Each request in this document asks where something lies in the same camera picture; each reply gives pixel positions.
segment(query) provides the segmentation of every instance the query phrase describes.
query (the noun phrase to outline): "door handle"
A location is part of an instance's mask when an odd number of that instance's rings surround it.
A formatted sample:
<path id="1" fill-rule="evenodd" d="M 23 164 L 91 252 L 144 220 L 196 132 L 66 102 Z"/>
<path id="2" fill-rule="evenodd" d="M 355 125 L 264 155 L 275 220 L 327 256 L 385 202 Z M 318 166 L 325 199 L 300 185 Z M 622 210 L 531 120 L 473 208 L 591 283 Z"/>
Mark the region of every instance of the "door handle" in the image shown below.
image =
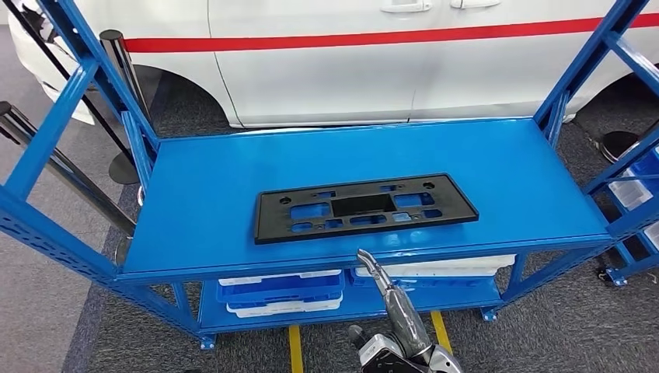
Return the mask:
<path id="1" fill-rule="evenodd" d="M 426 12 L 432 8 L 431 0 L 388 0 L 380 10 L 386 13 Z"/>
<path id="2" fill-rule="evenodd" d="M 500 3 L 501 0 L 451 0 L 451 7 L 457 9 L 487 8 Z"/>

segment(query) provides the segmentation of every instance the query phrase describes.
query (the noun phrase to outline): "plastic bin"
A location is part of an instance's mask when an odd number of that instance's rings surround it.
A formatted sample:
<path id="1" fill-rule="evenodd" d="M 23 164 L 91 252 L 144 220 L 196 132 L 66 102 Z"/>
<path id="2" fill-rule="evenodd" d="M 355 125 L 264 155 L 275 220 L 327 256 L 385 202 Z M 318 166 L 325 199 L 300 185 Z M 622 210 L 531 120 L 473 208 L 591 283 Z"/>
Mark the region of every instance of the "plastic bin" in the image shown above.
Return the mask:
<path id="1" fill-rule="evenodd" d="M 227 311 L 235 313 L 239 318 L 269 316 L 291 312 L 314 312 L 338 309 L 343 301 L 343 293 L 335 293 L 318 297 L 303 298 L 297 301 L 275 303 L 228 303 Z"/>
<path id="2" fill-rule="evenodd" d="M 491 281 L 492 276 L 449 276 L 449 277 L 392 277 L 394 284 L 406 291 L 418 288 L 462 287 L 473 288 L 483 282 Z M 352 286 L 375 288 L 375 281 L 370 276 L 359 276 L 356 270 L 350 270 Z"/>
<path id="3" fill-rule="evenodd" d="M 635 175 L 631 169 L 627 169 L 622 173 L 624 177 Z M 633 210 L 652 198 L 652 193 L 640 180 L 614 181 L 608 185 L 608 188 L 618 198 L 620 204 L 628 210 Z"/>
<path id="4" fill-rule="evenodd" d="M 649 163 L 646 163 L 643 166 L 646 167 L 645 172 L 648 172 L 648 164 Z M 655 173 L 659 172 L 648 172 L 646 175 Z M 631 169 L 627 169 L 622 175 L 625 177 L 631 177 L 636 174 Z M 648 184 L 647 181 L 649 180 L 614 181 L 608 185 L 608 188 L 613 192 L 614 197 L 618 199 L 622 206 L 627 210 L 633 210 L 639 207 L 643 202 L 652 198 L 652 193 L 648 190 L 650 184 Z M 650 240 L 654 247 L 659 248 L 659 222 L 645 228 L 643 234 Z"/>
<path id="5" fill-rule="evenodd" d="M 270 304 L 338 294 L 343 288 L 345 275 L 342 271 L 334 276 L 323 277 L 272 277 L 264 278 L 256 284 L 218 285 L 218 301 L 232 304 Z"/>
<path id="6" fill-rule="evenodd" d="M 639 176 L 656 175 L 659 173 L 659 155 L 657 149 L 652 149 L 646 155 L 631 165 L 633 173 Z M 659 193 L 659 179 L 640 180 L 650 193 Z"/>
<path id="7" fill-rule="evenodd" d="M 480 258 L 438 260 L 411 264 L 384 266 L 390 277 L 436 277 L 436 276 L 493 276 L 501 267 L 514 264 L 515 255 L 483 256 Z M 365 267 L 354 270 L 358 277 L 367 277 Z"/>

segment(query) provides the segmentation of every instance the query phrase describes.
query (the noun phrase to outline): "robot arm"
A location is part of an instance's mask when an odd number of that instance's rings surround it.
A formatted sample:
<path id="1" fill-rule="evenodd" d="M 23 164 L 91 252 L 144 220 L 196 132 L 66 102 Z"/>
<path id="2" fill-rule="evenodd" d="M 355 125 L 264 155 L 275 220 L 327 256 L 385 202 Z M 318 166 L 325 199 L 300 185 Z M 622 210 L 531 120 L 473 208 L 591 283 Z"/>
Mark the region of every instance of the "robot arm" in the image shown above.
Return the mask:
<path id="1" fill-rule="evenodd" d="M 348 334 L 359 350 L 364 373 L 462 373 L 460 364 L 446 349 L 432 344 L 406 292 L 394 285 L 389 275 L 365 250 L 357 251 L 385 302 L 391 332 L 367 336 L 352 325 Z"/>

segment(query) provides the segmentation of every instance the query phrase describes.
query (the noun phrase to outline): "yellow floor line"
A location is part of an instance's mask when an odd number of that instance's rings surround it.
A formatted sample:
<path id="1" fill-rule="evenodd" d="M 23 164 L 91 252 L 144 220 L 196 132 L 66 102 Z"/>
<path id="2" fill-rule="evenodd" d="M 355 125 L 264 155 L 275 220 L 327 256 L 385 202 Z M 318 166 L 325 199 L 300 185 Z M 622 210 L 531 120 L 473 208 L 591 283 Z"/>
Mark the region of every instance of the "yellow floor line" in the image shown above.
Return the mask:
<path id="1" fill-rule="evenodd" d="M 288 327 L 288 345 L 291 347 L 291 371 L 293 373 L 304 373 L 300 325 L 291 325 Z"/>
<path id="2" fill-rule="evenodd" d="M 439 344 L 453 354 L 453 349 L 451 344 L 448 342 L 448 334 L 446 333 L 446 326 L 444 326 L 444 320 L 441 317 L 439 311 L 431 312 L 431 318 L 433 320 L 434 331 L 437 334 L 437 341 Z"/>

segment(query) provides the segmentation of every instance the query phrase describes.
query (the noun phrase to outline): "red stripe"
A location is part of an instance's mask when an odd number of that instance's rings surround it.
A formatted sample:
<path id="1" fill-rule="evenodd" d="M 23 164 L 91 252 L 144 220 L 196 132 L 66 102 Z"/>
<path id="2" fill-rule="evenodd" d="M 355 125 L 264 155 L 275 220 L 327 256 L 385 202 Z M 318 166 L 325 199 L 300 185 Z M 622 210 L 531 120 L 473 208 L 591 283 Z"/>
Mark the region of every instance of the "red stripe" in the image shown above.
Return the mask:
<path id="1" fill-rule="evenodd" d="M 354 33 L 309 37 L 220 37 L 126 39 L 133 53 L 258 51 L 265 49 L 345 47 L 351 45 L 425 43 L 432 41 L 532 37 L 592 31 L 601 18 L 569 19 L 514 25 L 459 27 L 454 29 Z M 632 27 L 659 26 L 659 13 L 642 14 Z"/>

